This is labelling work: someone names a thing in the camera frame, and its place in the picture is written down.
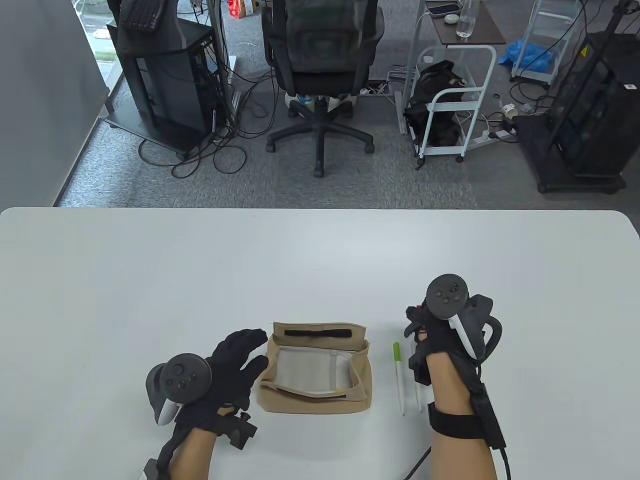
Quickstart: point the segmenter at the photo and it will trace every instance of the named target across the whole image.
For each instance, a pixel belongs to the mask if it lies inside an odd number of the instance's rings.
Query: green pen cap
[[[396,362],[402,362],[402,355],[400,355],[400,344],[394,343],[394,360]]]

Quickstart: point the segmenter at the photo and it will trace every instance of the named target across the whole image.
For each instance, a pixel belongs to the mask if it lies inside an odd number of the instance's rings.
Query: black glove
[[[411,325],[404,331],[404,336],[408,337],[413,333],[416,341],[415,353],[409,358],[409,368],[413,370],[416,382],[430,385],[427,356],[441,351],[464,352],[465,347],[456,330],[449,326],[449,322],[435,317],[424,303],[418,307],[408,307],[406,317]],[[427,338],[419,340],[420,332],[426,332]]]
[[[255,380],[269,365],[264,355],[256,356],[240,370],[249,354],[265,344],[267,334],[264,330],[240,330],[220,342],[213,354],[205,360],[211,368],[211,386],[204,398],[184,405],[175,418],[178,426],[196,427],[222,435],[229,423],[218,415],[223,406],[233,406],[235,415],[238,409],[249,408],[249,395]]]

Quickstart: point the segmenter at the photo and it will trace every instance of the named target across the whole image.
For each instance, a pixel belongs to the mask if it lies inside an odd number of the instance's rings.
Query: pen
[[[400,411],[404,417],[404,374],[402,368],[402,355],[400,354],[400,344],[398,342],[394,343],[394,360],[396,361],[398,401],[400,402]]]
[[[410,343],[411,355],[413,355],[415,353],[415,341],[413,337],[409,337],[409,343]],[[416,381],[413,382],[413,387],[415,389],[415,401],[420,407],[420,413],[422,413],[422,387]]]

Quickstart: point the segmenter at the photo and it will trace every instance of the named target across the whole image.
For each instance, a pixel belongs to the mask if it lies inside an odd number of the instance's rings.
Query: black velcro strip
[[[287,337],[329,337],[333,339],[350,339],[353,332],[348,328],[334,328],[333,330],[285,330]]]
[[[477,415],[450,415],[436,409],[429,403],[429,423],[433,431],[451,438],[486,438],[484,427]]]

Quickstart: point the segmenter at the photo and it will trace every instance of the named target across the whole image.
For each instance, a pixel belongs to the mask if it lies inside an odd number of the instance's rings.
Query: gray carpet
[[[180,5],[188,0],[181,0]],[[508,43],[524,32],[532,0],[486,0]],[[611,16],[614,0],[605,0],[600,15],[589,30],[602,29]],[[386,30],[376,53],[371,77],[384,78],[393,64],[406,63],[414,22],[415,0],[379,0],[385,12]],[[590,0],[588,19],[600,2]],[[633,17],[625,19],[626,26]],[[635,31],[640,20],[630,28]],[[240,57],[243,75],[266,70],[259,15],[232,19],[225,14],[228,48]],[[434,42],[428,19],[424,23],[424,44]],[[486,62],[470,59],[474,76],[480,76]],[[496,110],[491,94],[509,99],[509,71],[496,67],[483,111]],[[262,86],[255,99],[270,106],[270,85]],[[525,93],[539,95],[535,86]],[[120,87],[115,106],[130,98],[126,82]],[[315,146],[311,136],[299,136],[278,144],[274,154],[264,151],[265,137],[234,140],[248,153],[246,166],[235,175],[216,171],[206,159],[198,171],[185,180],[174,179],[169,169],[149,166],[138,158],[140,140],[106,124],[99,124],[60,202],[61,206],[100,207],[287,207],[287,208],[481,208],[481,209],[615,209],[625,213],[640,228],[640,161],[634,158],[623,173],[628,188],[617,195],[555,194],[542,196],[528,164],[517,145],[494,144],[473,150],[463,164],[452,157],[430,157],[416,172],[412,146],[399,134],[394,106],[389,99],[359,98],[352,120],[343,123],[374,136],[376,151],[365,155],[358,142],[329,136],[326,142],[326,177],[311,175]],[[244,116],[244,128],[258,131],[265,119]],[[282,96],[278,101],[274,129],[290,125]],[[145,145],[144,153],[157,163],[175,161],[172,153]],[[237,150],[216,156],[223,170],[238,165]]]

